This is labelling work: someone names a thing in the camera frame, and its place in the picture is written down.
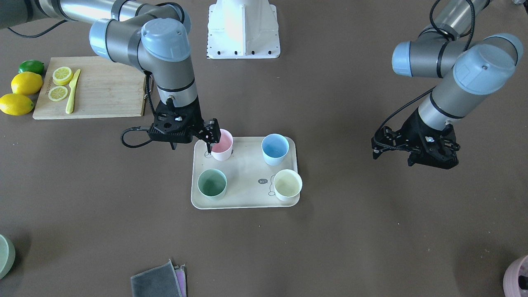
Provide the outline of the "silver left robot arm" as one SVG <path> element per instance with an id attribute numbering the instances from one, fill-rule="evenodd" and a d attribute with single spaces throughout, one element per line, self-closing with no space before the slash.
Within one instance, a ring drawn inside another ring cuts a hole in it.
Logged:
<path id="1" fill-rule="evenodd" d="M 524 48 L 514 35 L 471 40 L 475 18 L 488 0 L 451 0 L 415 41 L 397 45 L 392 68 L 398 75 L 440 78 L 398 131 L 384 127 L 388 150 L 409 152 L 408 165 L 451 169 L 458 164 L 453 124 L 472 112 L 513 75 Z"/>

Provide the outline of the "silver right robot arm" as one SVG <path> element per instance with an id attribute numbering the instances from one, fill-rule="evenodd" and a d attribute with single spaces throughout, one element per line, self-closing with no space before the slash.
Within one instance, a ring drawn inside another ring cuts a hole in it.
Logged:
<path id="1" fill-rule="evenodd" d="M 188 13 L 175 2 L 157 5 L 138 0 L 2 0 L 1 28 L 53 18 L 91 24 L 92 50 L 112 62 L 132 66 L 146 77 L 145 97 L 151 103 L 150 82 L 160 96 L 151 107 L 149 141 L 177 144 L 204 141 L 207 151 L 219 143 L 218 121 L 205 121 L 193 71 Z"/>

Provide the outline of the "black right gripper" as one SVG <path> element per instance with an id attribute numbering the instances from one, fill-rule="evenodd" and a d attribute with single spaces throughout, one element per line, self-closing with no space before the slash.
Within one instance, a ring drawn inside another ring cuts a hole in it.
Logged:
<path id="1" fill-rule="evenodd" d="M 206 143 L 207 154 L 211 154 L 213 144 L 221 138 L 218 120 L 202 118 L 198 98 L 183 107 L 158 103 L 148 135 L 152 141 L 174 144 L 188 144 L 197 137 Z"/>

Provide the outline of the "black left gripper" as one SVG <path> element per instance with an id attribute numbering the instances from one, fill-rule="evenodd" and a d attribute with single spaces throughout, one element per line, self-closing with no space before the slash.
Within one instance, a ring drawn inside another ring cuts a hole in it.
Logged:
<path id="1" fill-rule="evenodd" d="M 398 144 L 410 152 L 410 167 L 422 164 L 448 170 L 459 163 L 460 145 L 456 142 L 454 126 L 449 123 L 441 130 L 430 128 L 421 120 L 417 109 L 398 130 Z"/>

